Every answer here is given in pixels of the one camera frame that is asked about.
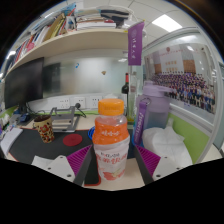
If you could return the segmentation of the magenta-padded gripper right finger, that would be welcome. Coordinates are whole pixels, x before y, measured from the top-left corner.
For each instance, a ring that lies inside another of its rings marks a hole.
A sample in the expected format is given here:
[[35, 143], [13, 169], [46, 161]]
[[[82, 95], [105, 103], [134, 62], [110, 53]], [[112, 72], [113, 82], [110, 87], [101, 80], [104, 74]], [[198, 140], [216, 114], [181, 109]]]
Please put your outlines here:
[[145, 184], [150, 184], [181, 170], [181, 167], [168, 157], [160, 157], [141, 146], [135, 146], [134, 154]]

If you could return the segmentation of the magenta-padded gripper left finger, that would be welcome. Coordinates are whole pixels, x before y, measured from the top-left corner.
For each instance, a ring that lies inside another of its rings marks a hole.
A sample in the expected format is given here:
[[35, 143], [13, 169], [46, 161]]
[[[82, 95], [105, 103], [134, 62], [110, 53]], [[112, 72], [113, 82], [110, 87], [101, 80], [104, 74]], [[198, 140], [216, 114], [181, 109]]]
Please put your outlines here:
[[96, 183], [96, 156], [92, 145], [85, 146], [70, 155], [59, 155], [46, 171], [78, 186]]

